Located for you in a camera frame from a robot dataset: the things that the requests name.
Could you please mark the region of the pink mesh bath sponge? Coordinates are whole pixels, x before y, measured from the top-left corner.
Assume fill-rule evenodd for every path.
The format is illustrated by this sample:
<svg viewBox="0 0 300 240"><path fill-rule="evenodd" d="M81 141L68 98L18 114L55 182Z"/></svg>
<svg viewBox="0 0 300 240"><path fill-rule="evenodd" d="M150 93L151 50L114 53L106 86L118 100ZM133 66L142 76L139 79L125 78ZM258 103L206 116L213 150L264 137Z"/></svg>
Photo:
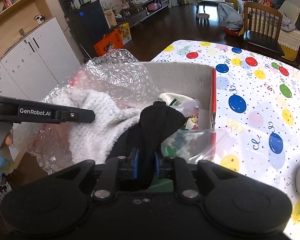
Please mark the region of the pink mesh bath sponge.
<svg viewBox="0 0 300 240"><path fill-rule="evenodd" d="M85 70L79 70L74 77L69 81L72 88L87 89L87 73Z"/></svg>

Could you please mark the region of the clear plastic bag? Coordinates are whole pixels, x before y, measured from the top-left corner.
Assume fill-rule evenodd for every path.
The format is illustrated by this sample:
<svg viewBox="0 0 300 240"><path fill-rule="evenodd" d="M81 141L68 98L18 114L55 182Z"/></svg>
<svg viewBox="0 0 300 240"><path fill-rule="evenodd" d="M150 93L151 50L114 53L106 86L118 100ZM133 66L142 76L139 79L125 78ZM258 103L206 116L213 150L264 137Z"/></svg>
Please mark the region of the clear plastic bag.
<svg viewBox="0 0 300 240"><path fill-rule="evenodd" d="M161 144L165 157L180 157L189 164L213 161L229 134L223 129L177 130Z"/></svg>

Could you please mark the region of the white fluffy black cloth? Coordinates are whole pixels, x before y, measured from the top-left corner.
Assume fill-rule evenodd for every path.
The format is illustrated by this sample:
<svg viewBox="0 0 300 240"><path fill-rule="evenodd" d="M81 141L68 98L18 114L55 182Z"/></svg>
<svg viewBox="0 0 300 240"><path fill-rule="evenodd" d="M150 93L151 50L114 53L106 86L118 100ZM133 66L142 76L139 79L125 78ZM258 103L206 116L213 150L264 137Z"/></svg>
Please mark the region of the white fluffy black cloth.
<svg viewBox="0 0 300 240"><path fill-rule="evenodd" d="M55 105L78 107L94 111L90 124L72 122L68 143L73 163L94 160L104 164L108 159L130 156L139 149L138 175L124 182L129 190L146 190L155 175L155 154L162 156L161 143L185 123L179 111L156 101L140 110L120 109L104 92L65 88L53 99Z"/></svg>

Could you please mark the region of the clear bubble wrap sheet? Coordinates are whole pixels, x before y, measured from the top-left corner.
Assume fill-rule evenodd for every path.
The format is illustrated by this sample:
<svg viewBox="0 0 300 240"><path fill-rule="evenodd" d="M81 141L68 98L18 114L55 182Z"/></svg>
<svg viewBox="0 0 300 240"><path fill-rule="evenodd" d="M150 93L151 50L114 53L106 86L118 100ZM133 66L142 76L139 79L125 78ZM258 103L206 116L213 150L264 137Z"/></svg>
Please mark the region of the clear bubble wrap sheet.
<svg viewBox="0 0 300 240"><path fill-rule="evenodd" d="M87 159L102 164L119 137L138 123L141 111L159 94L141 62L125 49L113 49L89 60L67 85L58 85L44 99L91 110L92 123L15 125L13 146L34 155L48 174Z"/></svg>

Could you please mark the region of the christmas print cloth bag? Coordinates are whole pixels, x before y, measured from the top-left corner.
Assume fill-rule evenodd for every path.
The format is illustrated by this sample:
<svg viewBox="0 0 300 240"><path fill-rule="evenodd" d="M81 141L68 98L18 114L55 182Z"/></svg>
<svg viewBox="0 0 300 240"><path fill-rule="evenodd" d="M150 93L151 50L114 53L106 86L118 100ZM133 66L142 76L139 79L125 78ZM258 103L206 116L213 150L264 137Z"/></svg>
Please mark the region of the christmas print cloth bag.
<svg viewBox="0 0 300 240"><path fill-rule="evenodd" d="M182 130L197 130L198 115L201 104L198 99L175 93L161 93L159 99L166 102L166 105L182 113L186 122L181 126Z"/></svg>

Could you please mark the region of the white cupboard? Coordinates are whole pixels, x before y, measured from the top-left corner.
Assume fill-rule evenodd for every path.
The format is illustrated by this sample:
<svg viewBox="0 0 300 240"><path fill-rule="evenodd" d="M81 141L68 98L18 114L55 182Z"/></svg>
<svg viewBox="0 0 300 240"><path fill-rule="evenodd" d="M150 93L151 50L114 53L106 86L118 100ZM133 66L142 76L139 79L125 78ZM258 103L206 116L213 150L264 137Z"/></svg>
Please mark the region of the white cupboard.
<svg viewBox="0 0 300 240"><path fill-rule="evenodd" d="M57 85L67 83L80 66L54 17L0 59L0 96L43 100Z"/></svg>

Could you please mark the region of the orange gift box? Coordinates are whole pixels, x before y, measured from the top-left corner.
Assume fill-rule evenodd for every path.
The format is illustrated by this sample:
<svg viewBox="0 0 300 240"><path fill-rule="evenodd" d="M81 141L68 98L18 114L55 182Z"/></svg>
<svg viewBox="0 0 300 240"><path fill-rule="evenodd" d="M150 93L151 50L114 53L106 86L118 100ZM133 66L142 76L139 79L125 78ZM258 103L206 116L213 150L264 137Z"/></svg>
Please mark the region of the orange gift box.
<svg viewBox="0 0 300 240"><path fill-rule="evenodd" d="M118 30L104 35L104 37L94 45L97 56L103 56L111 49L123 48L123 42Z"/></svg>

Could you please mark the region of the red white cardboard box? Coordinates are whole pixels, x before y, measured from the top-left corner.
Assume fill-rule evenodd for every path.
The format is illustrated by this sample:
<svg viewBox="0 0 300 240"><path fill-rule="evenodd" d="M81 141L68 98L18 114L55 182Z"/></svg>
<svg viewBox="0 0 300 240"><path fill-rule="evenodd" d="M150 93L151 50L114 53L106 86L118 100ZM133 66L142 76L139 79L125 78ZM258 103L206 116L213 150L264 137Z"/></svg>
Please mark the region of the red white cardboard box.
<svg viewBox="0 0 300 240"><path fill-rule="evenodd" d="M161 93L175 93L198 99L207 109L212 92L212 68L180 62L141 62Z"/></svg>

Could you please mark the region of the black water dispenser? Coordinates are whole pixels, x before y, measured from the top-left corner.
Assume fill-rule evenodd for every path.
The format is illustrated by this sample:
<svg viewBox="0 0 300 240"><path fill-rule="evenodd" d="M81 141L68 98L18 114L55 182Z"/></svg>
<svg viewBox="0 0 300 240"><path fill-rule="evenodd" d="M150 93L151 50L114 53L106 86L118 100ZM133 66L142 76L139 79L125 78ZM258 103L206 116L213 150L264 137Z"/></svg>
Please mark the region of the black water dispenser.
<svg viewBox="0 0 300 240"><path fill-rule="evenodd" d="M97 57L94 45L110 31L99 0L58 0L69 31L84 57Z"/></svg>

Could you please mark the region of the balloon print tablecloth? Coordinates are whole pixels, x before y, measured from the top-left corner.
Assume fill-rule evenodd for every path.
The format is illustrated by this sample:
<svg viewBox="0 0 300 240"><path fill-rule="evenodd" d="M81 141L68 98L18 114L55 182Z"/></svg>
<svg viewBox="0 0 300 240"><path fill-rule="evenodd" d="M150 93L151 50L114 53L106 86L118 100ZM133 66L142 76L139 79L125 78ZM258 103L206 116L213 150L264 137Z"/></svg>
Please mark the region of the balloon print tablecloth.
<svg viewBox="0 0 300 240"><path fill-rule="evenodd" d="M260 54L206 41L175 41L155 61L215 68L215 125L230 140L215 161L283 191L293 205L285 234L300 239L300 194L296 190L300 71Z"/></svg>

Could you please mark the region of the tv console cabinet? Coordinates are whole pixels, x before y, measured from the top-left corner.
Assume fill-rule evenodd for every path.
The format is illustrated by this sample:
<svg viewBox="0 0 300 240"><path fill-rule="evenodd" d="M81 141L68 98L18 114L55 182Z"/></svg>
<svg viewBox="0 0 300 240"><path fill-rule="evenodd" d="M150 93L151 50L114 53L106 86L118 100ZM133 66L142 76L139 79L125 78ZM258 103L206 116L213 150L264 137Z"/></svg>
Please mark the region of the tv console cabinet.
<svg viewBox="0 0 300 240"><path fill-rule="evenodd" d="M128 23L131 28L169 6L169 0L148 0L145 3L135 5L135 7L123 9L121 11L123 20L121 22L117 21L117 25L113 29L124 23Z"/></svg>

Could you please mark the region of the small wooden stool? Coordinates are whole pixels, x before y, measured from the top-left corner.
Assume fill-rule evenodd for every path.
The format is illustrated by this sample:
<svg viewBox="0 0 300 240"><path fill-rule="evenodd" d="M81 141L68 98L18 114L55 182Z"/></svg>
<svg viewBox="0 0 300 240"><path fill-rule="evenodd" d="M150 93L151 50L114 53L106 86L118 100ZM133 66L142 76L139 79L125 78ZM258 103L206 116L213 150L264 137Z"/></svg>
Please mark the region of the small wooden stool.
<svg viewBox="0 0 300 240"><path fill-rule="evenodd" d="M197 13L196 21L199 26L209 26L210 25L210 15L206 13Z"/></svg>

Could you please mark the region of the grey bag on floor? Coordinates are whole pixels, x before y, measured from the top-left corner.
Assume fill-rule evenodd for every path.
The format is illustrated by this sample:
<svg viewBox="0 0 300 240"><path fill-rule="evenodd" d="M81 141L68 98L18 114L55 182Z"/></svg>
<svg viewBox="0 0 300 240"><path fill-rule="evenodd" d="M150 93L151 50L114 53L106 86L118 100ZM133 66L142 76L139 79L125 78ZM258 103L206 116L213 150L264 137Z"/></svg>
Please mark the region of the grey bag on floor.
<svg viewBox="0 0 300 240"><path fill-rule="evenodd" d="M242 29L242 17L234 8L228 6L225 3L219 3L217 7L217 14L221 26L233 31L238 31Z"/></svg>

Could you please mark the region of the wooden chair black seat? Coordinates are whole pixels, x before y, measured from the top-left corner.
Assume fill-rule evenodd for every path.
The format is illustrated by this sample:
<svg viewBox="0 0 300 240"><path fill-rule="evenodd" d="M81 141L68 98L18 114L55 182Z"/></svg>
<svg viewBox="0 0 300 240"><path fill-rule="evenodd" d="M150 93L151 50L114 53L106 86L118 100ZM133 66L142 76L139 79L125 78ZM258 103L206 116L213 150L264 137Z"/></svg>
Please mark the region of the wooden chair black seat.
<svg viewBox="0 0 300 240"><path fill-rule="evenodd" d="M285 55L279 44L283 15L276 9L256 2L245 2L243 19L243 42L245 49L258 47L270 55Z"/></svg>

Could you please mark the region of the sofa with cream throw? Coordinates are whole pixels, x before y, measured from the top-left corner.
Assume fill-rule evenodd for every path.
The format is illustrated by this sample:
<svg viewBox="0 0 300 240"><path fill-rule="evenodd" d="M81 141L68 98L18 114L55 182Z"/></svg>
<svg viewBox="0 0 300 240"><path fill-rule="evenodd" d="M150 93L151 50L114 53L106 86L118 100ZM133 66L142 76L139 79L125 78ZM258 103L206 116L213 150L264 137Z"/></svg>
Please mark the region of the sofa with cream throw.
<svg viewBox="0 0 300 240"><path fill-rule="evenodd" d="M265 2L282 14L281 30L278 42L285 55L283 59L292 62L296 68L300 66L300 7L288 0L252 0Z"/></svg>

